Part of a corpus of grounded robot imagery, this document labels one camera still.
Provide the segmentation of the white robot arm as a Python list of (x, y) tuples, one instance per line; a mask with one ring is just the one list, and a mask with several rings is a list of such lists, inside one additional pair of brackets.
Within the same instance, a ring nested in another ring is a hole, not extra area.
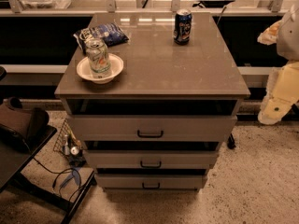
[(265, 45), (277, 44), (278, 55), (288, 60), (269, 74), (258, 114), (262, 124), (273, 125), (299, 101), (299, 2), (296, 1), (281, 20), (260, 33), (257, 41)]

